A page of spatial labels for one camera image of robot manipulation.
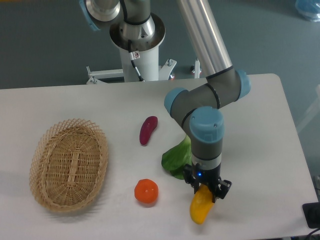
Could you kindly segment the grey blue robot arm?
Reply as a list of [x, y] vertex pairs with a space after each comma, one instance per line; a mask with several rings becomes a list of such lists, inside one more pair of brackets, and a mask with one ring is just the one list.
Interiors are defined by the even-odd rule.
[[[121, 72], [126, 82], [158, 81], [159, 45], [165, 38], [162, 20], [151, 12], [148, 0], [82, 0], [80, 6], [92, 30], [108, 24], [118, 47]], [[202, 66], [206, 84], [191, 91], [171, 90], [164, 99], [169, 115], [191, 140], [192, 162], [183, 177], [195, 191], [205, 185], [211, 199], [223, 199], [231, 182], [221, 179], [222, 144], [225, 132], [220, 109], [243, 98], [251, 82], [242, 70], [235, 70], [206, 0], [179, 0], [178, 9], [192, 46]]]

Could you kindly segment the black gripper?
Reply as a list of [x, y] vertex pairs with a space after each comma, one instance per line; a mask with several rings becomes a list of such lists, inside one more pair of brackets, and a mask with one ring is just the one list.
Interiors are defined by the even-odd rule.
[[215, 203], [218, 199], [224, 199], [232, 186], [231, 181], [220, 178], [220, 169], [220, 164], [209, 170], [200, 169], [199, 163], [185, 164], [182, 175], [184, 181], [193, 188], [194, 194], [199, 190], [200, 184], [212, 190], [212, 202]]

